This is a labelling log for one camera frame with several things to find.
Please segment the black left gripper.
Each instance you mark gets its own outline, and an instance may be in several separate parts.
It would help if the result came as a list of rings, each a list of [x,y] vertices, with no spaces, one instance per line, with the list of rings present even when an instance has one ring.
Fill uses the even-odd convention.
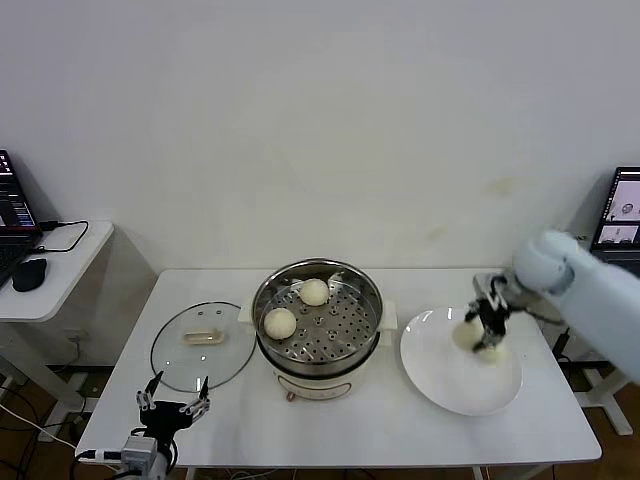
[[[140,422],[145,427],[143,435],[155,439],[172,439],[180,431],[192,426],[192,415],[203,415],[210,406],[209,377],[197,378],[198,396],[188,404],[158,401],[153,397],[161,382],[163,371],[158,372],[143,390],[136,392],[140,409]]]

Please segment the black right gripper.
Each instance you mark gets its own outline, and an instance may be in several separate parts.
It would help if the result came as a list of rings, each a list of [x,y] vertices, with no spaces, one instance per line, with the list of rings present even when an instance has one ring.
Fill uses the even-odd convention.
[[[484,332],[476,343],[476,351],[497,348],[505,337],[506,323],[515,312],[523,307],[517,304],[517,292],[508,286],[480,286],[476,300],[468,304],[464,316],[465,323],[479,318]]]

